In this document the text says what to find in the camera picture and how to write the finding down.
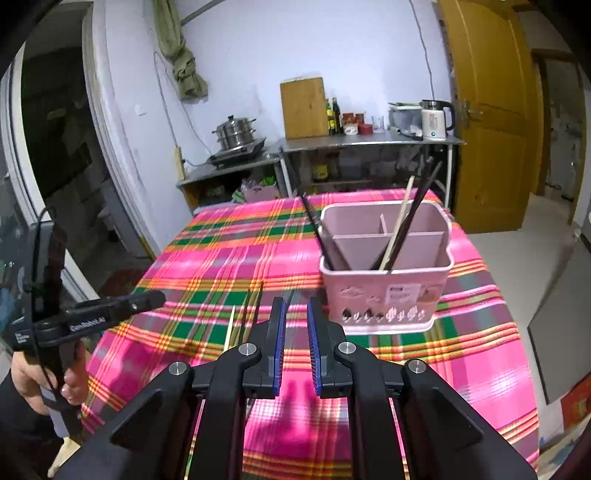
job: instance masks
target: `yellow wooden door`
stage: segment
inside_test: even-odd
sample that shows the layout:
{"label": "yellow wooden door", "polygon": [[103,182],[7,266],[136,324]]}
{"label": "yellow wooden door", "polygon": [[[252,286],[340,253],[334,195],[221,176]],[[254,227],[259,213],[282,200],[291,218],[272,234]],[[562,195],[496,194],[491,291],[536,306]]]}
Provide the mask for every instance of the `yellow wooden door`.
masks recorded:
{"label": "yellow wooden door", "polygon": [[439,0],[456,75],[454,214],[469,233],[518,229],[536,149],[535,82],[517,14],[501,0]]}

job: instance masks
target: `bottle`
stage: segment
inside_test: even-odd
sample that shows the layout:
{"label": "bottle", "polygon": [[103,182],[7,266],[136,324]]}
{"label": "bottle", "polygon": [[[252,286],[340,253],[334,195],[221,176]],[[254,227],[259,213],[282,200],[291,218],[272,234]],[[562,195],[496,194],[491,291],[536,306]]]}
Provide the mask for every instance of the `bottle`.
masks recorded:
{"label": "bottle", "polygon": [[311,166],[313,181],[321,182],[329,180],[329,167],[325,158],[317,153],[312,159]]}
{"label": "bottle", "polygon": [[326,116],[329,123],[329,135],[334,135],[336,133],[335,113],[330,107],[328,98],[326,99]]}
{"label": "bottle", "polygon": [[343,133],[343,126],[340,124],[340,108],[336,101],[336,97],[333,97],[333,114],[335,115],[335,129],[338,134]]}

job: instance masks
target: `white door frame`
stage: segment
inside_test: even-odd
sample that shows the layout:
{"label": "white door frame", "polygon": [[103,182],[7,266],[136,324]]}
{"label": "white door frame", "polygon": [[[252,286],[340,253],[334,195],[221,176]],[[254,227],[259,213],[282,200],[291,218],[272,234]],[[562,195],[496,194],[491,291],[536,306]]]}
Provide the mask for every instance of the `white door frame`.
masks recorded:
{"label": "white door frame", "polygon": [[[21,77],[24,52],[25,45],[19,50],[0,82],[0,130],[12,188],[25,221],[32,225],[46,205],[33,173],[22,123]],[[46,213],[43,219],[49,220],[51,217]],[[75,301],[99,298],[68,250],[61,280]]]}
{"label": "white door frame", "polygon": [[137,196],[130,189],[130,173],[125,170],[126,162],[120,159],[131,156],[129,146],[126,148],[126,137],[121,134],[121,116],[114,100],[112,91],[111,71],[105,35],[105,4],[104,2],[88,2],[70,0],[69,3],[87,4],[88,11],[82,22],[82,60],[86,81],[86,93],[103,152],[105,163],[119,200],[123,204],[129,220],[133,224],[138,237],[144,240],[152,252],[160,249],[152,237],[145,216],[137,205]]}

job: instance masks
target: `green cloth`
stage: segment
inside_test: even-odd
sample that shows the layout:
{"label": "green cloth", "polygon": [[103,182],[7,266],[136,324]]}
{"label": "green cloth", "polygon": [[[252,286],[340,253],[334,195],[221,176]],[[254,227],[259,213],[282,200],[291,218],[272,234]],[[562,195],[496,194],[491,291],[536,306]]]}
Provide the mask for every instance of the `green cloth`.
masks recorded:
{"label": "green cloth", "polygon": [[158,44],[173,64],[181,100],[207,96],[207,83],[196,72],[195,56],[186,46],[174,0],[152,0]]}

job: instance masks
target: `pink plaid tablecloth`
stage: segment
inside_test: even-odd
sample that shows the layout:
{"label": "pink plaid tablecloth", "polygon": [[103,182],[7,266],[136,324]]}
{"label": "pink plaid tablecloth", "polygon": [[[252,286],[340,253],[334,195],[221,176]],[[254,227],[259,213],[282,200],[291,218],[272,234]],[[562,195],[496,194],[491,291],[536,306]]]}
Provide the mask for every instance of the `pink plaid tablecloth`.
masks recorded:
{"label": "pink plaid tablecloth", "polygon": [[[337,202],[400,200],[402,190],[311,197]],[[428,332],[350,340],[395,362],[423,358],[531,463],[538,458],[538,417],[517,326],[476,248],[453,224],[455,260]],[[275,296],[295,290],[288,311],[281,394],[255,403],[245,430],[243,478],[348,478],[345,400],[314,395],[306,303],[321,293],[320,251],[299,200],[207,210],[158,257],[138,284],[165,292],[166,305],[105,333],[89,364],[89,432],[110,419],[170,362],[216,359],[232,306],[252,322],[248,289],[265,281],[259,319]]]}

